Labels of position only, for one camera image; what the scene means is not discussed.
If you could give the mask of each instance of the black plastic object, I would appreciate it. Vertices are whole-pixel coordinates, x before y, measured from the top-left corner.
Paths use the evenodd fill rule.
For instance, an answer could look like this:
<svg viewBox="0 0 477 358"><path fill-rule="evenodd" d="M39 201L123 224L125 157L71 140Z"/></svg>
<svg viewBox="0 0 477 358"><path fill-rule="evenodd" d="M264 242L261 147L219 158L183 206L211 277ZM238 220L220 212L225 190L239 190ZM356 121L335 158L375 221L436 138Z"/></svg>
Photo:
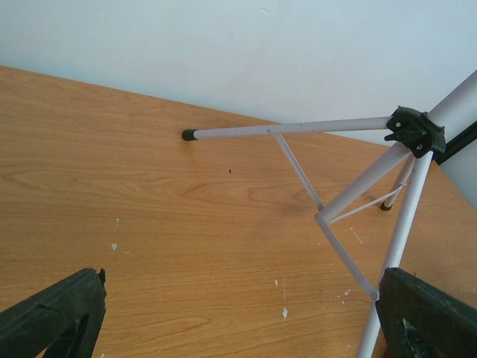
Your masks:
<svg viewBox="0 0 477 358"><path fill-rule="evenodd" d="M186 140L187 142L191 142L192 140L197 140L197 138L194 137L194 132L197 129L185 129L182 132L182 139Z"/></svg>
<svg viewBox="0 0 477 358"><path fill-rule="evenodd" d="M477 357L477 310L400 268L388 268L376 302L392 357Z"/></svg>
<svg viewBox="0 0 477 358"><path fill-rule="evenodd" d="M106 275L84 268L0 313L0 357L90 358L103 323Z"/></svg>
<svg viewBox="0 0 477 358"><path fill-rule="evenodd" d="M434 159L437 164L442 164L453 155L467 147L470 143L477 139L477 122L471 124L465 130L460 132L454 139L447 143L446 152L443 154L436 154Z"/></svg>
<svg viewBox="0 0 477 358"><path fill-rule="evenodd" d="M381 210L382 210L382 211L389 211L389 210L391 210L392 208L393 208L392 205L391 205L390 207L387 207L387 206L385 206L385 202L382 202L382 203L381 203Z"/></svg>
<svg viewBox="0 0 477 358"><path fill-rule="evenodd" d="M416 158L421 158L429 151L440 154L446 151L444 127L435 125L427 116L427 112L398 107L386 127L393 133L385 136L385 140L401 142L411 149Z"/></svg>

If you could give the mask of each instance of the rubber foot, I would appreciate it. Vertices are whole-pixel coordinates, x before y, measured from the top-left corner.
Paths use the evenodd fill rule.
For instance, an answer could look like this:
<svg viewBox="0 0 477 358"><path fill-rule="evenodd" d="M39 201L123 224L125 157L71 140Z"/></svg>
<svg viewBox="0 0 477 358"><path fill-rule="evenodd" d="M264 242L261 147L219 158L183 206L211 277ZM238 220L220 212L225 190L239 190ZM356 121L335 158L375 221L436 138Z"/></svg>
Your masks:
<svg viewBox="0 0 477 358"><path fill-rule="evenodd" d="M390 207L385 206L385 202L381 203L381 210L382 211L389 211L389 210L391 210L392 207L393 207L392 205Z"/></svg>
<svg viewBox="0 0 477 358"><path fill-rule="evenodd" d="M197 129L185 129L184 132L182 132L182 139L184 139L187 142L191 142L192 140L197 140L197 138L194 137L194 132Z"/></svg>

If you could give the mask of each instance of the black plastic hinge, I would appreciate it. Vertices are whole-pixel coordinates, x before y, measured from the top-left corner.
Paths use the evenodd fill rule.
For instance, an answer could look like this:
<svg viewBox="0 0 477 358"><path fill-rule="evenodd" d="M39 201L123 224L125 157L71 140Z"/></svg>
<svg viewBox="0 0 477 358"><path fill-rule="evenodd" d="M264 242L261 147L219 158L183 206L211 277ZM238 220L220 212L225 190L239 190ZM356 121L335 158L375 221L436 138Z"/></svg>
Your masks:
<svg viewBox="0 0 477 358"><path fill-rule="evenodd" d="M385 136L385 140L401 142L411 149L416 158L421 158L429 151L439 154L446 151L444 127L435 125L427 116L427 112L399 106L386 123L386 127L393 133Z"/></svg>

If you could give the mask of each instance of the wooden tabletop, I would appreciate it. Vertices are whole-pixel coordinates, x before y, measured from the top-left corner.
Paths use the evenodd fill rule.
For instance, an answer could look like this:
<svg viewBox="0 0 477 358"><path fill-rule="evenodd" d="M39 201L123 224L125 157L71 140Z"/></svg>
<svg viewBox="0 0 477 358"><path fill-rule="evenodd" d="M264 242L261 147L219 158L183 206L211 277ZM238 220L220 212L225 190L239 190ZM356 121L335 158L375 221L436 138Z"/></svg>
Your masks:
<svg viewBox="0 0 477 358"><path fill-rule="evenodd" d="M104 268L94 357L353 357L370 301L274 139L180 138L263 123L0 68L0 310ZM286 138L325 203L385 150ZM388 192L397 170L351 207ZM333 225L372 282L401 200ZM477 307L476 233L433 163L402 267Z"/></svg>

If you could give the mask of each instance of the tripod stand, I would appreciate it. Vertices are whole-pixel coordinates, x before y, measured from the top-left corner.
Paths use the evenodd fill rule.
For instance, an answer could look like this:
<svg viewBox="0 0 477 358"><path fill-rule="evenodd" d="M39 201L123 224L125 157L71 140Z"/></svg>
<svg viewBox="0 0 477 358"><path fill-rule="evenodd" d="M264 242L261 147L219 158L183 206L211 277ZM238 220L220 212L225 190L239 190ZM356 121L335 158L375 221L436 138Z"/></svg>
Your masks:
<svg viewBox="0 0 477 358"><path fill-rule="evenodd" d="M446 147L443 124L449 118L460 116L461 119L477 113L477 71L471 74L462 84L452 91L429 113L421 113L411 108L399 107L389 117L345 119L341 121L296 123L289 125L261 125L243 128L224 128L210 130L186 129L182 138L186 141L229 136L264 136L271 135L277 140L280 148L304 185L311 200L318 209L315 221L321 228L341 261L349 270L372 302L379 300L379 291L361 272L348 254L330 225L378 202L382 202L383 210L390 210L396 197L404 186L408 186L402 207L399 212L391 243L382 266L381 279L385 269L397 267L411 230L414 214L426 181L427 172L432 161L433 151L443 153ZM316 191L306 177L294 157L283 134L309 132L366 131L390 129L393 133L386 140L396 141L378 160L359 175L343 192L338 194L327 205L319 199ZM392 168L405 160L391 192L371 201L362 207L337 216L366 190L384 177ZM371 305L361 343L356 352L357 357L371 357L379 332L379 318L374 304Z"/></svg>

